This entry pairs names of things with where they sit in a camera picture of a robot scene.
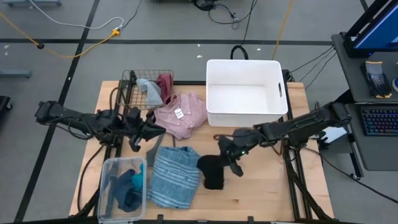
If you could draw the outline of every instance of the clear plastic container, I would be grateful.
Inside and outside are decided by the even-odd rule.
[[[116,197],[120,201],[120,198],[125,195],[126,189],[130,189],[128,186],[129,183],[120,184],[121,179],[119,179],[129,169],[134,170],[135,175],[142,172],[142,175],[136,177],[139,180],[142,177],[142,204],[134,211],[125,212],[118,207],[119,202]],[[146,179],[147,162],[143,157],[107,159],[103,164],[101,187],[99,190],[97,210],[99,223],[131,223],[142,219],[146,211]]]

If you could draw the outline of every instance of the wire basket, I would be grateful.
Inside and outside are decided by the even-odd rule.
[[[172,70],[125,70],[122,74],[122,81],[128,81],[133,83],[132,91],[131,91],[131,100],[130,102],[125,102],[124,106],[128,106],[129,108],[137,107],[140,110],[149,110],[158,108],[162,105],[147,105],[146,98],[147,92],[140,92],[137,86],[138,78],[145,78],[150,82],[156,82],[157,77],[161,74],[171,74],[172,79],[174,79],[174,72]]]

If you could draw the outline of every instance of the yellow extension cord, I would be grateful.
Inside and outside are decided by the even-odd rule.
[[[12,26],[15,30],[17,30],[17,31],[20,32],[22,35],[24,35],[26,38],[28,38],[34,45],[36,45],[36,46],[39,46],[39,45],[40,45],[40,44],[39,44],[37,41],[35,41],[33,38],[29,37],[24,31],[20,30],[20,28],[18,28],[17,26],[15,26],[15,25],[6,17],[6,15],[4,15],[3,13],[0,13],[0,17],[2,17],[5,21],[7,21],[8,24],[10,24],[10,26]],[[88,53],[91,49],[93,49],[94,47],[98,46],[99,44],[105,43],[105,42],[108,41],[110,38],[112,38],[112,37],[114,37],[114,36],[116,36],[116,35],[119,35],[119,34],[120,34],[120,31],[114,29],[114,30],[112,30],[112,34],[111,34],[109,37],[107,37],[107,38],[105,38],[104,40],[102,40],[102,41],[100,41],[100,42],[98,42],[98,43],[92,45],[92,46],[89,47],[87,50],[85,50],[84,52],[82,52],[82,53],[80,53],[80,54],[77,54],[77,55],[62,55],[62,54],[59,54],[59,53],[57,53],[57,52],[55,52],[55,51],[53,51],[53,50],[51,50],[51,49],[44,49],[44,50],[47,51],[47,52],[50,53],[50,54],[56,55],[56,56],[61,57],[61,58],[77,58],[77,57],[80,57],[80,56],[82,56],[82,55],[84,55],[84,54],[87,54],[87,53]]]
[[[289,8],[287,9],[287,12],[286,12],[284,21],[282,22],[282,26],[280,27],[280,32],[279,32],[278,40],[277,40],[276,45],[275,45],[274,53],[272,54],[272,60],[275,58],[276,51],[277,51],[277,49],[278,49],[278,47],[279,47],[279,41],[280,41],[281,38],[282,38],[282,33],[284,32],[285,24],[286,24],[286,21],[287,21],[287,18],[288,18],[288,16],[289,16],[289,14],[290,14],[290,11],[292,10],[292,6],[293,6],[293,0],[290,0]]]

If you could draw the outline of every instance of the pink shirt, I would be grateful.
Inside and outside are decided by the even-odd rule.
[[[181,109],[183,116],[177,118],[175,110]],[[193,128],[207,120],[206,104],[196,94],[173,95],[171,102],[155,110],[156,124],[177,139],[189,138]]]

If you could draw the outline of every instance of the wooden tabletop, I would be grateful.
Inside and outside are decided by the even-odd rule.
[[[105,81],[102,83],[96,110],[109,108],[109,94],[118,81]],[[293,115],[300,116],[308,113],[307,98],[302,83],[288,83],[290,104]],[[194,91],[205,101],[205,86],[203,85],[174,85],[174,93],[189,93]],[[214,134],[232,134],[235,128],[216,128],[204,122],[199,128],[192,132],[189,139],[176,140],[176,146],[191,146],[201,155],[219,154],[217,141],[213,139]],[[141,150],[133,152],[128,144],[128,138],[124,138],[122,157],[146,156],[146,151],[151,149],[157,138],[148,142],[141,141]],[[173,146],[172,137],[166,134],[162,146]],[[88,159],[98,150],[100,145],[95,139],[87,142],[85,155],[81,164],[82,172]],[[308,147],[318,150],[315,141],[310,141]],[[103,165],[105,150],[96,156],[88,166],[81,191],[81,206],[83,206],[98,188],[101,168]],[[328,189],[321,159],[315,153],[302,150],[302,164],[307,183],[307,189],[329,216],[333,216]],[[238,162],[242,167],[244,175],[238,177],[231,170],[224,169],[224,189],[207,190],[203,186],[203,175],[195,198],[189,210],[164,209],[157,207],[152,202],[147,203],[147,211],[144,219],[156,219],[158,214],[163,214],[165,220],[247,220],[253,216],[255,221],[293,221],[292,202],[290,199],[289,185],[284,160],[271,148],[257,147],[243,156]],[[300,208],[300,216],[305,217],[302,196],[298,189],[297,198]],[[77,213],[78,184],[70,209],[70,214]]]

